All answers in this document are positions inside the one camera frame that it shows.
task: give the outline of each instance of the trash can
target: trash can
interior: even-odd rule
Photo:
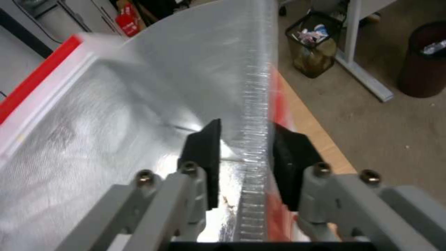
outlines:
[[[446,85],[446,49],[432,55],[422,50],[446,39],[446,21],[417,28],[409,38],[406,59],[398,77],[398,88],[412,97],[431,97]]]
[[[317,25],[324,25],[328,36],[320,41],[307,43],[299,40],[299,33],[305,29],[314,31]],[[293,65],[309,78],[316,78],[333,66],[338,47],[342,21],[324,13],[310,12],[286,29]]]

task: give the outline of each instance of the office chair wheel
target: office chair wheel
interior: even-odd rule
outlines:
[[[279,8],[279,16],[284,17],[286,16],[286,7],[282,6]]]

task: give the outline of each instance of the trash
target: trash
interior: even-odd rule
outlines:
[[[307,29],[303,29],[297,32],[297,37],[294,34],[291,34],[291,36],[305,45],[312,46],[328,37],[328,33],[325,25],[318,24],[314,27],[314,31],[308,32]]]
[[[432,44],[424,47],[424,49],[421,52],[424,54],[427,54],[427,55],[432,55],[432,54],[435,54],[445,48],[446,48],[446,39],[441,42],[432,43]]]

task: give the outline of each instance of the white desk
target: white desk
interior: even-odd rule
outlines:
[[[338,50],[336,60],[355,76],[367,89],[369,89],[382,102],[393,98],[393,93],[380,81],[370,75],[354,61],[356,38],[358,36],[359,21],[375,11],[393,3],[396,0],[350,0],[347,12],[347,37],[345,41],[345,52]]]

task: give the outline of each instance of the floor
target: floor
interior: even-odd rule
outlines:
[[[387,103],[337,63],[316,79],[294,69],[284,33],[310,0],[290,3],[278,18],[278,68],[356,170],[378,171],[389,185],[416,185],[446,205],[446,91],[418,99],[396,88],[411,32],[444,19],[443,1],[398,0],[380,11],[380,23],[360,29],[355,60],[394,92]]]

